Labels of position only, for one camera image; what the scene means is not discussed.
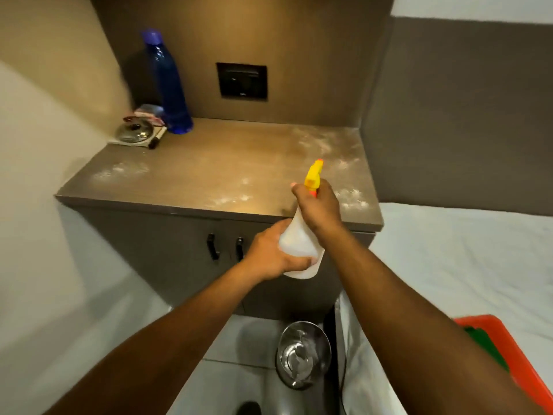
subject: switch plate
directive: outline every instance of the switch plate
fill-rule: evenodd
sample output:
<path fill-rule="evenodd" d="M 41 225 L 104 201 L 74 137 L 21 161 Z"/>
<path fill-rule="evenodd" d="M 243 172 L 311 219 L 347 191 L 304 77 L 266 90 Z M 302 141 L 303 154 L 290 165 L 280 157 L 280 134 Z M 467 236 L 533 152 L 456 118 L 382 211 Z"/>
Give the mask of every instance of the switch plate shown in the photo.
<path fill-rule="evenodd" d="M 267 67 L 265 65 L 217 63 L 221 96 L 267 100 Z"/>

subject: white bed sheet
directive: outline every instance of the white bed sheet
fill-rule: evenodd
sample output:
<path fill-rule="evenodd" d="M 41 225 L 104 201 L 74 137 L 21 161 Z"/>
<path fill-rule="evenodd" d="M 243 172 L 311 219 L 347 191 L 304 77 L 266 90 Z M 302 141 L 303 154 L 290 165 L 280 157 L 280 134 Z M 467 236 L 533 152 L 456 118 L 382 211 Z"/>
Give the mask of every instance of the white bed sheet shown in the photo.
<path fill-rule="evenodd" d="M 494 314 L 553 390 L 553 217 L 380 204 L 370 249 L 450 317 Z M 345 294 L 348 415 L 404 414 Z"/>

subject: red tray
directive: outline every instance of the red tray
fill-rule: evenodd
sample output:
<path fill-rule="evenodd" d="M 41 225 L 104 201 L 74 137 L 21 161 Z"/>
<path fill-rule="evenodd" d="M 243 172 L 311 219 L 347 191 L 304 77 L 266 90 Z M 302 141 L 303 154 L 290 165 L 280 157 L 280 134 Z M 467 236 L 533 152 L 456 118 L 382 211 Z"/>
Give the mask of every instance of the red tray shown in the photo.
<path fill-rule="evenodd" d="M 536 370 L 534 370 L 532 364 L 518 347 L 501 320 L 491 314 L 485 314 L 458 318 L 455 319 L 455 322 L 462 327 L 481 328 L 486 331 L 509 365 L 511 377 L 513 377 L 516 384 L 547 413 L 553 415 L 553 395 L 540 376 L 537 375 Z"/>

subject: tile grout line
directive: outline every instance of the tile grout line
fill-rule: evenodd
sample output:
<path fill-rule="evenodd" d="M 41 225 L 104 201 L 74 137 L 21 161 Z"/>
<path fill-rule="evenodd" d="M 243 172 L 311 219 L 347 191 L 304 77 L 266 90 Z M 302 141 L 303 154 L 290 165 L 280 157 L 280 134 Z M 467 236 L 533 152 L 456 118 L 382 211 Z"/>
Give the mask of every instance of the tile grout line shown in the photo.
<path fill-rule="evenodd" d="M 233 364 L 233 365 L 237 365 L 237 366 L 251 367 L 253 369 L 276 370 L 274 367 L 263 367 L 263 366 L 256 366 L 256 365 L 253 365 L 253 364 L 234 363 L 233 361 L 213 360 L 211 358 L 202 358 L 202 361 L 211 361 L 212 363 Z"/>

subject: cabinet door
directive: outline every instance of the cabinet door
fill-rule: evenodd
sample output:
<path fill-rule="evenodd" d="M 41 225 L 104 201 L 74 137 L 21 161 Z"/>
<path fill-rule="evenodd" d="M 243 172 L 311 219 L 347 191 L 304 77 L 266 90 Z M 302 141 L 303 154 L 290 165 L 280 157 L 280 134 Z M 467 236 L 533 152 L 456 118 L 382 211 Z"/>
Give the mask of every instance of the cabinet door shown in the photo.
<path fill-rule="evenodd" d="M 220 220 L 96 208 L 79 211 L 170 306 L 181 304 L 231 266 Z M 209 235 L 217 259 L 208 248 Z M 237 312 L 242 313 L 242 306 Z"/>
<path fill-rule="evenodd" d="M 230 238 L 243 239 L 245 252 L 256 233 L 267 229 L 270 224 L 243 221 L 229 222 Z M 356 233 L 356 237 L 368 246 L 373 233 Z M 325 253 L 319 272 L 310 279 L 294 279 L 286 276 L 265 281 L 255 286 L 245 297 L 244 311 L 248 316 L 276 320 L 322 321 L 332 308 L 342 285 L 332 259 Z"/>

